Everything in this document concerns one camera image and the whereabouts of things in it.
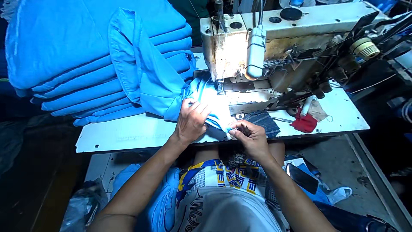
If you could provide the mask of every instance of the stack of folded blue fabric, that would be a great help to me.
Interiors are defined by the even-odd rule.
[[[153,52],[189,83],[196,69],[192,29],[167,0],[22,0],[6,36],[9,80],[17,94],[33,96],[32,103],[53,116],[72,115],[75,125],[147,111],[140,102],[141,76],[137,70],[119,76],[124,70],[113,56],[125,50],[109,45],[109,22],[120,7],[141,19]]]

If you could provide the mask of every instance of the red fabric scrap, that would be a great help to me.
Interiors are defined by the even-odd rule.
[[[318,124],[318,121],[314,119],[310,114],[306,114],[305,117],[301,117],[301,111],[302,108],[298,107],[297,114],[295,115],[296,120],[290,125],[294,127],[295,130],[302,131],[304,133],[311,133]]]

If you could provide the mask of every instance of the sewing machine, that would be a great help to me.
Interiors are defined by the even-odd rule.
[[[200,19],[204,58],[232,115],[289,107],[311,95],[323,98],[332,91],[329,79],[344,83],[359,68],[353,53],[365,60],[379,53],[367,38],[353,40],[357,30],[388,19],[368,2],[264,11],[266,43],[256,44],[250,38],[258,13],[217,12]],[[354,48],[343,46],[348,39]],[[248,61],[254,59],[251,46],[265,48],[257,79],[245,75],[248,66],[256,66]],[[347,50],[344,57],[337,56],[343,54],[341,49]]]

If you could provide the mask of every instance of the scissors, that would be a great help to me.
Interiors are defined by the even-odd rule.
[[[271,118],[274,119],[274,120],[278,120],[278,121],[286,122],[286,123],[292,123],[293,122],[292,120],[288,120],[288,119],[284,119],[284,118],[277,118],[277,117],[271,117]]]
[[[249,137],[251,135],[248,126],[243,125],[243,123],[241,124],[241,127],[238,130],[241,131],[247,137]]]

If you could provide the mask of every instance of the blue fabric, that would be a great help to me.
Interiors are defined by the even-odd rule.
[[[142,19],[131,10],[118,9],[109,23],[109,50],[123,90],[145,112],[177,121],[182,100],[187,97],[213,106],[207,123],[228,132],[231,122],[228,102],[216,94],[210,74],[189,85],[155,49],[143,30]],[[189,60],[195,64],[193,54]]]
[[[101,110],[104,110],[104,109],[108,109],[108,108],[119,106],[119,105],[129,104],[129,103],[131,103],[129,98],[124,97],[122,99],[106,103],[106,104],[104,104],[102,106],[99,106],[99,107],[94,107],[94,108],[91,108],[91,109],[88,109],[88,110],[85,110],[85,111],[81,111],[81,112],[72,114],[72,116],[74,118],[85,118],[87,116],[91,116],[94,112],[98,112],[98,111],[101,111]]]
[[[67,82],[63,82],[62,84],[56,86],[50,91],[35,93],[33,96],[44,99],[52,98],[59,95],[70,93],[74,90],[99,84],[110,78],[116,78],[116,72],[113,64],[107,65],[93,72],[83,74]]]
[[[6,58],[11,84],[29,89],[107,56],[108,22],[119,7],[139,14],[148,37],[179,29],[191,32],[185,18],[165,0],[22,0],[7,28]]]
[[[82,119],[76,119],[73,123],[75,126],[83,126],[87,125],[89,123],[100,123],[100,122],[106,122],[114,119],[119,119],[119,118],[125,118],[133,115],[138,115],[144,113],[144,109],[138,105],[133,105],[131,107],[128,107],[126,109],[118,110],[117,108],[115,110],[118,110],[116,112],[108,113],[108,111],[114,110],[113,108],[106,109],[104,111],[98,111],[94,113],[92,116],[82,118]]]
[[[62,96],[56,100],[42,103],[42,110],[55,111],[70,107],[82,102],[103,97],[122,90],[119,79],[115,78],[109,82],[76,91],[70,95]]]
[[[228,132],[228,103],[210,75],[192,80],[191,32],[166,0],[22,0],[7,30],[10,82],[75,125],[143,112],[176,121],[191,97],[212,105],[206,122]]]
[[[96,99],[93,99],[87,102],[82,102],[80,104],[66,107],[60,110],[56,110],[52,112],[51,115],[64,116],[64,115],[74,114],[74,113],[85,111],[85,110],[88,110],[94,107],[103,106],[105,104],[122,99],[124,97],[126,97],[126,94],[123,91],[121,91],[121,92],[106,95],[104,97],[96,98]]]
[[[126,181],[140,168],[131,164],[122,170],[113,181],[112,198]],[[162,183],[154,192],[149,204],[138,216],[135,231],[170,231],[175,222],[176,193],[179,185],[179,169],[170,168]]]

